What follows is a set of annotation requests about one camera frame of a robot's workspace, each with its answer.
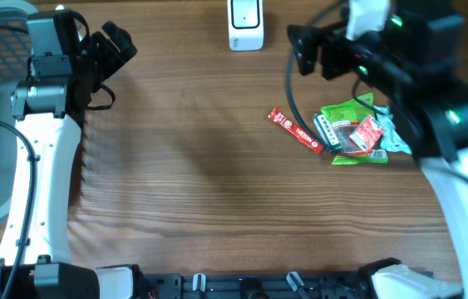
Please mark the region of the teal white tissue pack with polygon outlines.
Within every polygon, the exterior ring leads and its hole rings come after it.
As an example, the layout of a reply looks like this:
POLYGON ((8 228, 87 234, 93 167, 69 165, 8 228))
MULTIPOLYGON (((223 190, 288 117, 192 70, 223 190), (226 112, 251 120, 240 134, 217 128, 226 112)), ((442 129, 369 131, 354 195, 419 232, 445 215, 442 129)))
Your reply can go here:
POLYGON ((384 132, 381 140, 381 147, 389 152, 402 152, 412 154, 409 145, 396 132, 396 126, 393 123, 393 115, 388 106, 374 106, 377 110, 377 122, 382 126, 384 132))

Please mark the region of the small red candy pack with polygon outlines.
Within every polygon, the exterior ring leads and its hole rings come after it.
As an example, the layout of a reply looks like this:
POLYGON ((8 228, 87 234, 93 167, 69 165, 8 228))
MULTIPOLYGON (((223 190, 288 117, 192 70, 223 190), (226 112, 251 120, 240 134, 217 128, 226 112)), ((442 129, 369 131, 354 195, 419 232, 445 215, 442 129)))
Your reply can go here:
POLYGON ((350 140, 361 151, 371 150, 382 137, 384 129, 372 115, 367 116, 350 134, 350 140))

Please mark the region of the green snack bag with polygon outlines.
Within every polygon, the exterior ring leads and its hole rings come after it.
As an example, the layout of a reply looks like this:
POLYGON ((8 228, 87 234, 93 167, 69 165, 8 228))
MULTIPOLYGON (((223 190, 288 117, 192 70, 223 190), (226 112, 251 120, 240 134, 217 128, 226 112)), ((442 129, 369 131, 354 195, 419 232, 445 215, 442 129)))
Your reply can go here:
POLYGON ((368 116, 374 118, 374 112, 355 100, 348 100, 341 104, 322 106, 320 113, 313 117, 315 125, 324 126, 323 129, 318 128, 322 139, 328 132, 327 127, 331 126, 333 129, 331 141, 326 140, 328 150, 334 149, 336 142, 340 144, 336 148, 338 154, 332 161, 333 165, 386 164, 388 162, 387 152, 380 147, 379 142, 371 149, 363 151, 350 139, 353 131, 368 116))

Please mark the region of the green stick pack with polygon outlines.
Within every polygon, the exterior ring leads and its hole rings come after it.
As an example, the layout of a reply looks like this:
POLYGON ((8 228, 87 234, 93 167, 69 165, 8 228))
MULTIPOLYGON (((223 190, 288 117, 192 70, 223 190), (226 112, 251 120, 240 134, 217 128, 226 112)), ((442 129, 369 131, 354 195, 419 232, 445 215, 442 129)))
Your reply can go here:
POLYGON ((339 153, 342 149, 342 145, 326 116, 324 114, 315 114, 313 116, 313 123, 315 124, 327 149, 334 154, 339 153))

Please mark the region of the red stick pack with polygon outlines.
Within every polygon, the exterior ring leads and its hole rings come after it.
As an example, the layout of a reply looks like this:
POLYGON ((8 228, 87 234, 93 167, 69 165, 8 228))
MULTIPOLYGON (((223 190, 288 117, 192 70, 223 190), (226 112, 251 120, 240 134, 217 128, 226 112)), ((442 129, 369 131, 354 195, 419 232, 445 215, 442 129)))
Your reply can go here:
POLYGON ((323 152, 323 145, 316 141, 306 130, 296 124, 293 120, 288 118, 279 108, 274 108, 268 115, 268 118, 278 124, 281 128, 285 129, 289 134, 297 139, 297 141, 316 154, 323 152))

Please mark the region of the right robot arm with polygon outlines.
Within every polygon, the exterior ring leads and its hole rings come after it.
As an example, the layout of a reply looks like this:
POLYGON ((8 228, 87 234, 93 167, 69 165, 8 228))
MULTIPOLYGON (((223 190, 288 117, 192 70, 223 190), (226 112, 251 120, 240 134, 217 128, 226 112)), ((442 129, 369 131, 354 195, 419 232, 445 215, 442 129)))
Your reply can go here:
POLYGON ((338 1, 326 27, 318 12, 289 25, 288 67, 354 72, 390 99, 397 133, 433 188, 456 251, 461 282, 447 283, 388 258, 360 272, 369 298, 468 298, 468 84, 456 74, 465 25, 450 1, 338 1))

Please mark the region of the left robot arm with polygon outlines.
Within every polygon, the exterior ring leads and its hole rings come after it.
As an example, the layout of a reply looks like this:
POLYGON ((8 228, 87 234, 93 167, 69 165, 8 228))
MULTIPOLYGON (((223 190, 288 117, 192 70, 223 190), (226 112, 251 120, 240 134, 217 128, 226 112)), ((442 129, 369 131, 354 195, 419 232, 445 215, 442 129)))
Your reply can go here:
POLYGON ((67 210, 81 117, 106 79, 136 54, 114 22, 92 32, 69 9, 35 12, 26 77, 11 94, 17 161, 0 242, 0 298, 137 298, 148 295, 135 265, 71 263, 67 210))

